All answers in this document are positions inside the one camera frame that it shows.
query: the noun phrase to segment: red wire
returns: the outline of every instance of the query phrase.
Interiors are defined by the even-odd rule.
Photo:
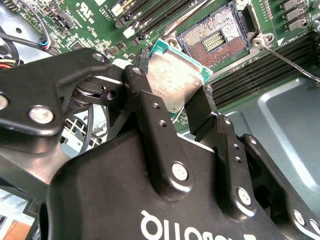
[[[0,68],[11,69],[12,66],[9,66],[9,65],[6,65],[6,64],[0,64]]]

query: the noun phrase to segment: green circuit board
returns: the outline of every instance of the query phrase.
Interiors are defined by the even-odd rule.
[[[149,3],[142,8],[141,12],[144,14],[144,12],[147,12],[150,7],[156,4],[158,1],[159,0],[149,1]],[[285,45],[311,31],[312,23],[320,17],[320,11],[312,8],[311,0],[303,0],[306,26],[289,31],[286,27],[286,20],[284,19],[284,10],[281,8],[281,4],[286,1],[287,0],[252,1],[263,33],[272,33],[275,36],[275,40],[272,44],[273,49],[277,49],[281,45]],[[71,29],[67,31],[63,30],[57,21],[53,20],[48,15],[48,12],[45,11],[45,7],[52,2],[54,2],[56,6],[64,11],[72,20],[74,25]],[[161,11],[166,10],[166,8],[170,8],[175,3],[174,0],[169,2],[171,3],[163,7]],[[118,3],[117,0],[88,0],[86,2],[77,0],[28,0],[28,3],[34,7],[47,25],[50,37],[55,43],[54,48],[58,52],[65,53],[72,51],[76,47],[83,46],[94,48],[99,52],[106,54],[111,61],[115,58],[120,58],[130,62],[134,61],[134,56],[137,55],[139,49],[145,47],[152,48],[168,24],[187,13],[200,2],[201,1],[198,0],[198,2],[194,1],[192,4],[183,6],[181,9],[177,10],[175,14],[159,24],[159,26],[157,26],[145,39],[141,40],[137,46],[133,46],[131,43],[132,38],[127,39],[124,36],[123,32],[126,27],[117,28],[115,26],[116,21],[122,16],[121,14],[119,16],[115,16],[112,12],[112,8]],[[194,14],[190,19],[181,24],[176,30],[177,35],[228,2],[230,1],[212,1],[210,5]],[[16,3],[18,8],[17,13],[22,15],[35,29],[41,32],[41,26],[39,23],[37,23],[34,16],[24,7],[22,7],[19,1],[15,0],[14,3]],[[160,14],[161,11],[154,13],[153,18],[156,18],[157,14]],[[116,48],[118,43],[124,44],[125,47],[123,49],[118,49],[114,54],[108,54],[108,50],[110,50],[112,47]],[[243,51],[239,54],[230,56],[211,69],[214,72],[218,71],[225,66],[228,66],[229,64],[241,59],[247,54],[249,54],[249,51]],[[256,58],[261,57],[261,55],[264,54],[266,53],[262,52],[260,55],[256,56]],[[240,66],[243,66],[249,62],[250,61],[242,63]]]
[[[27,0],[27,2],[37,11],[42,20],[45,22],[47,29],[50,33],[51,39],[54,41],[54,49],[59,53],[66,53],[81,47],[89,47],[98,50],[105,54],[111,61],[113,59],[123,59],[133,63],[136,63],[137,54],[142,48],[150,48],[155,45],[158,38],[165,31],[166,27],[178,20],[184,14],[188,13],[197,5],[201,4],[204,0],[189,1],[188,4],[183,5],[177,9],[174,14],[166,17],[159,25],[157,25],[151,32],[148,32],[145,39],[139,41],[139,44],[132,44],[134,36],[129,38],[125,37],[124,31],[134,21],[131,20],[128,25],[118,28],[116,27],[117,21],[123,17],[126,11],[129,11],[136,4],[141,2],[147,2],[141,8],[141,14],[148,13],[153,6],[158,3],[166,2],[158,11],[155,11],[149,18],[157,19],[161,13],[171,9],[178,1],[186,0]],[[211,0],[209,5],[201,9],[197,13],[193,14],[190,18],[185,20],[176,29],[176,36],[181,33],[185,33],[188,29],[195,25],[200,25],[210,14],[225,5],[235,1],[231,0]],[[270,45],[273,50],[276,50],[282,46],[290,44],[294,40],[304,36],[305,34],[313,31],[313,23],[320,19],[320,10],[313,7],[313,0],[251,0],[254,11],[256,13],[257,20],[260,24],[261,30],[264,34],[274,34],[274,41]],[[23,16],[39,33],[42,32],[40,24],[36,21],[35,17],[19,2],[19,0],[4,0],[4,3],[14,4],[17,14]],[[288,8],[289,3],[296,3],[296,6]],[[63,11],[69,19],[72,21],[72,27],[68,30],[62,29],[61,25],[48,14],[46,10],[47,6],[54,4],[55,7]],[[115,16],[112,9],[120,4],[125,7],[125,11],[118,16]],[[296,22],[296,19],[288,21],[286,19],[287,14],[293,10],[303,10],[298,19],[303,20],[303,25],[299,27],[292,25],[290,29],[289,23]],[[237,54],[230,55],[229,57],[221,60],[218,64],[210,67],[213,72],[217,72],[226,66],[239,61],[241,58],[249,54],[249,49],[238,52]],[[243,66],[261,58],[266,55],[265,51],[261,51],[258,55],[245,62],[241,62],[236,67],[226,70],[219,76],[206,82],[207,84],[219,80],[225,75],[228,75]],[[178,121],[175,123],[177,132],[188,127],[188,120],[185,112],[178,116]]]

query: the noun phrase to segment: silver bolt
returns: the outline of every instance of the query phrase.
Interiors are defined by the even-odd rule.
[[[183,165],[177,162],[172,164],[172,173],[175,176],[175,178],[180,181],[185,181],[188,178],[187,169]]]
[[[237,193],[238,193],[238,196],[239,196],[241,202],[244,205],[247,205],[247,206],[251,205],[251,198],[246,190],[244,190],[242,187],[238,187]]]
[[[257,144],[257,141],[252,136],[249,136],[249,139],[253,144]]]
[[[316,233],[320,235],[320,228],[317,222],[313,219],[310,219],[310,224],[313,227],[313,229],[316,231]]]
[[[224,121],[226,124],[231,124],[230,120],[227,117],[224,117]]]
[[[139,69],[139,68],[134,67],[134,68],[132,68],[132,70],[133,70],[136,74],[141,75],[141,71],[140,71],[140,69]]]
[[[94,57],[94,59],[98,60],[99,62],[104,62],[105,58],[104,56],[102,56],[100,53],[93,53],[92,57]]]
[[[294,214],[295,219],[297,220],[297,222],[298,222],[300,225],[304,226],[304,225],[306,224],[306,222],[305,222],[305,220],[304,220],[304,218],[302,217],[302,215],[301,215],[300,212],[298,212],[297,210],[294,210],[294,211],[293,211],[293,214]]]
[[[261,44],[262,44],[262,41],[260,41],[260,40],[255,40],[255,41],[253,41],[253,45],[254,45],[255,47],[259,47]]]
[[[54,114],[43,106],[36,106],[29,111],[29,117],[38,124],[48,124],[53,121]]]
[[[0,95],[0,110],[5,109],[8,104],[8,99],[5,96]]]

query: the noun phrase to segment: capacitor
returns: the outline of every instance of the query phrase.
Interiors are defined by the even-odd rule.
[[[312,28],[317,31],[317,32],[320,32],[320,21],[315,21],[313,24],[312,24]]]
[[[320,0],[315,0],[315,1],[313,2],[312,7],[313,7],[314,9],[320,9]]]

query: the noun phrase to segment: gray metal panel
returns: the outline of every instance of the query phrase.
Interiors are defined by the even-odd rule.
[[[298,78],[224,111],[238,135],[254,135],[320,217],[320,87]]]

